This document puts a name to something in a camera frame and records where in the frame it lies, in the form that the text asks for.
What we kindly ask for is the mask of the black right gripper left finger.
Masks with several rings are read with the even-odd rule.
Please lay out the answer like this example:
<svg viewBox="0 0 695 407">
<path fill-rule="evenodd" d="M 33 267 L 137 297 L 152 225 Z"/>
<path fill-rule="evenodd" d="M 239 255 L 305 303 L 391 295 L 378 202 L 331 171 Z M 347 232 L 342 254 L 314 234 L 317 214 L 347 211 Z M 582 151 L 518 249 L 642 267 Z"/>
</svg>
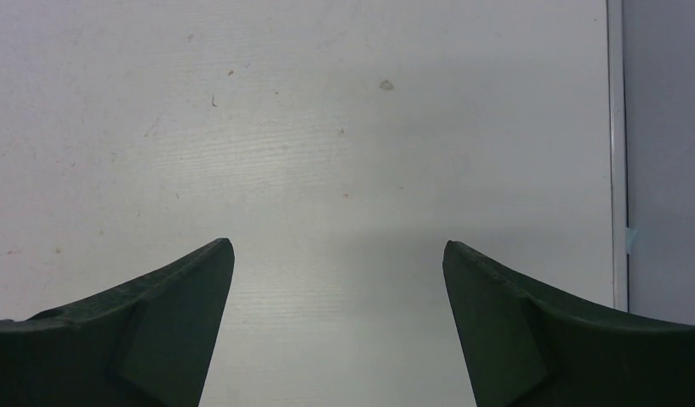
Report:
<svg viewBox="0 0 695 407">
<path fill-rule="evenodd" d="M 196 406 L 235 264 L 219 238 L 24 321 L 0 320 L 0 406 Z"/>
</svg>

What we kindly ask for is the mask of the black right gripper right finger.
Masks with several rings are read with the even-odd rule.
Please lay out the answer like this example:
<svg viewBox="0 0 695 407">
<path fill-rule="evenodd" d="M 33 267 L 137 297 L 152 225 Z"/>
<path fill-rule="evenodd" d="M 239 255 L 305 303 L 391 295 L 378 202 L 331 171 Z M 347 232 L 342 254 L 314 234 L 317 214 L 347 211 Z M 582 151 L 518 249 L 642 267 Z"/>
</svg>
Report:
<svg viewBox="0 0 695 407">
<path fill-rule="evenodd" d="M 596 304 L 447 243 L 443 276 L 480 406 L 695 406 L 695 326 Z"/>
</svg>

